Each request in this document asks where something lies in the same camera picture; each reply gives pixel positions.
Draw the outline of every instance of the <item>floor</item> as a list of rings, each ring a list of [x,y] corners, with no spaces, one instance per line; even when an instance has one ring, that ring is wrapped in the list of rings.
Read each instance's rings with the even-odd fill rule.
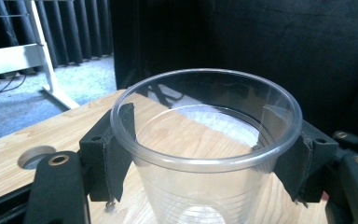
[[[112,56],[59,67],[55,73],[60,88],[80,105],[117,89]],[[23,79],[24,75],[17,74],[7,88],[18,86]],[[0,90],[10,80],[11,77],[0,79]],[[42,91],[46,84],[46,75],[41,72],[27,75],[17,89],[0,93],[0,137],[66,111],[64,106]]]

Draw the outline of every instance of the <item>transparent cup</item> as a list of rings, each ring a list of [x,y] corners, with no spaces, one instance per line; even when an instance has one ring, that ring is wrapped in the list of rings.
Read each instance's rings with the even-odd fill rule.
[[[123,116],[133,105],[135,125]],[[157,223],[247,223],[268,174],[298,138],[295,98],[262,77],[189,69],[128,88],[112,109]]]

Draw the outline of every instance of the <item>white metal frame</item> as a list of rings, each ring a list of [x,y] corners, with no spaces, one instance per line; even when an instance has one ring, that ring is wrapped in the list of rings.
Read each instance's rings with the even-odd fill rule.
[[[44,90],[68,109],[79,107],[79,104],[61,91],[58,86],[34,1],[25,0],[24,3],[29,13],[36,43],[0,49],[0,74],[43,65],[48,81],[48,84],[43,87]]]

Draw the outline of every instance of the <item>black cable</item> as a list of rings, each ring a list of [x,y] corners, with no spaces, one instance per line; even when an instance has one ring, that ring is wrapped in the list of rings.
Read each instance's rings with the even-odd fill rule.
[[[24,79],[22,80],[22,82],[19,85],[17,85],[16,87],[13,87],[11,89],[7,89],[7,87],[14,81],[15,78],[16,78],[16,76],[13,76],[13,78],[6,84],[6,86],[4,88],[2,88],[2,90],[0,90],[0,93],[5,92],[5,91],[13,91],[13,90],[17,89],[25,82],[27,75],[24,74]]]

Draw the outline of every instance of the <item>light wood surface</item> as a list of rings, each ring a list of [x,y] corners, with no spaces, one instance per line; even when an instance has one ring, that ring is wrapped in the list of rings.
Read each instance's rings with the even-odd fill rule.
[[[17,164],[23,152],[42,145],[53,146],[59,151],[78,151],[80,138],[112,107],[121,93],[112,93],[0,138],[0,196],[33,181],[34,170],[23,170]],[[326,201],[321,201],[306,208],[292,203],[282,183],[271,175],[253,222],[327,223],[325,204]],[[104,212],[104,203],[90,203],[89,207],[93,223],[156,223],[134,165],[127,174],[121,203],[117,203],[112,213]]]

